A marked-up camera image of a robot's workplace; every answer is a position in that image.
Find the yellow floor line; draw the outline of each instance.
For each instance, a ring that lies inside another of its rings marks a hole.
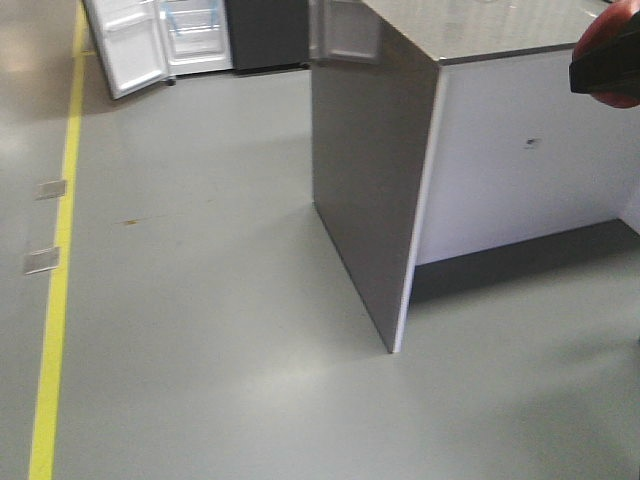
[[[55,453],[56,427],[62,353],[64,349],[65,321],[67,310],[67,285],[71,231],[73,225],[73,203],[75,196],[76,164],[80,143],[82,120],[82,97],[86,56],[82,54],[82,43],[86,21],[80,4],[76,7],[76,24],[73,37],[73,79],[67,137],[64,152],[62,178],[67,180],[67,193],[60,199],[55,233],[55,245],[60,247],[60,266],[51,273],[49,300],[44,332],[42,365],[36,400],[36,414],[29,464],[29,480],[51,480]]]

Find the gray floor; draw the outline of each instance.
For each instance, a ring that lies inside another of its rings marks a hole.
[[[308,72],[113,103],[96,61],[56,479],[637,478],[640,240],[437,297],[419,286],[390,356],[311,206]],[[3,478],[24,478],[33,309],[2,340]]]
[[[22,275],[23,256],[53,243],[75,5],[0,2],[0,478],[26,478],[49,274]]]

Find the gray countertop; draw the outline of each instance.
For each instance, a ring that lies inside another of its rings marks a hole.
[[[602,0],[364,0],[443,64],[570,48]]]

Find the black refrigerator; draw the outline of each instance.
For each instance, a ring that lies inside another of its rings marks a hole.
[[[309,0],[226,0],[237,70],[304,65],[309,60]]]

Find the black object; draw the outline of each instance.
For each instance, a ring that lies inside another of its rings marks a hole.
[[[308,0],[226,0],[225,4],[237,70],[309,61]]]
[[[640,100],[640,12],[614,38],[573,61],[571,91],[613,92]]]

